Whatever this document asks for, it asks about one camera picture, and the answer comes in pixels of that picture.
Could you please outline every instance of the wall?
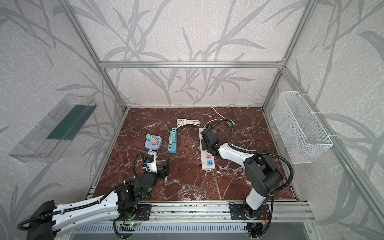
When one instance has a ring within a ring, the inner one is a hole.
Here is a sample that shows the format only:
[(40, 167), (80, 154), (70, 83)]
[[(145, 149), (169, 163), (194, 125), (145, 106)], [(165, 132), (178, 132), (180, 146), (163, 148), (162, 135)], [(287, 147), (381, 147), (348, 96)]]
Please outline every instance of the wall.
[[(55, 1), (0, 2), (0, 238), (41, 203), (82, 200), (122, 115)], [(67, 94), (96, 107), (56, 163), (23, 163), (9, 151)]]
[[(384, 1), (319, 2), (288, 68), (384, 196)], [(270, 116), (284, 78), (268, 104)], [(296, 164), (294, 183), (308, 200), (325, 239), (384, 239), (384, 230), (332, 150), (312, 164)]]
[[(70, 2), (103, 61), (279, 61), (307, 0)], [(128, 106), (215, 106), (223, 100), (261, 106), (258, 99), (277, 72), (225, 71), (111, 69), (109, 74)]]

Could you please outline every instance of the black mounting plate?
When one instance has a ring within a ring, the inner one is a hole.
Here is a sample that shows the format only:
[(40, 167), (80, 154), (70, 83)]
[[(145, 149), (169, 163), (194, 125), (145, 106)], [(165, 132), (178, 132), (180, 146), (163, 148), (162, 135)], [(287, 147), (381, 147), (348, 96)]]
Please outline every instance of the black mounting plate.
[[(231, 203), (229, 205), (229, 210), (231, 211), (232, 220), (249, 220), (249, 218), (245, 216), (244, 205), (242, 203), (240, 204)], [(268, 204), (261, 205), (259, 210), (260, 220), (265, 220), (266, 216), (263, 212), (266, 212), (269, 215)]]
[(151, 204), (138, 204), (136, 216), (132, 220), (148, 221), (151, 214)]

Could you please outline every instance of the pink plug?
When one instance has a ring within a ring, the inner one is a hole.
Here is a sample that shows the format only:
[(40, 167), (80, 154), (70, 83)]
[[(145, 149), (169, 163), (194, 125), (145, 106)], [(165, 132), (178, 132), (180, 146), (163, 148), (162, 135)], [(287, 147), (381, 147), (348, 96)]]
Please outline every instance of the pink plug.
[(151, 144), (152, 144), (152, 145), (157, 145), (157, 144), (159, 144), (158, 139), (157, 139), (157, 138), (152, 138), (152, 139), (151, 139)]

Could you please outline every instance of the white wire mesh basket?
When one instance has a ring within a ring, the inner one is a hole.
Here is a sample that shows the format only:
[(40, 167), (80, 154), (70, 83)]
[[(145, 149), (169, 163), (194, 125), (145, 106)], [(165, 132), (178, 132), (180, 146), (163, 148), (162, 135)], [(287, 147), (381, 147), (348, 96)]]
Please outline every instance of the white wire mesh basket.
[(311, 163), (333, 146), (323, 126), (297, 91), (281, 92), (272, 117), (293, 163)]

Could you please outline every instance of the transparent plastic bin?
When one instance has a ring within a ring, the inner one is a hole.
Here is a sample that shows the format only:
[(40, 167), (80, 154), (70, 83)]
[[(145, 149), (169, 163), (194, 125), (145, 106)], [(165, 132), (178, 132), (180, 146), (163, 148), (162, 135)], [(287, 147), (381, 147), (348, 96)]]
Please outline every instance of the transparent plastic bin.
[[(67, 94), (9, 153), (22, 162), (57, 162), (92, 114), (94, 97)], [(63, 120), (69, 113), (69, 120)]]
[(311, 163), (333, 146), (306, 101), (297, 91), (281, 92), (272, 117), (293, 163)]

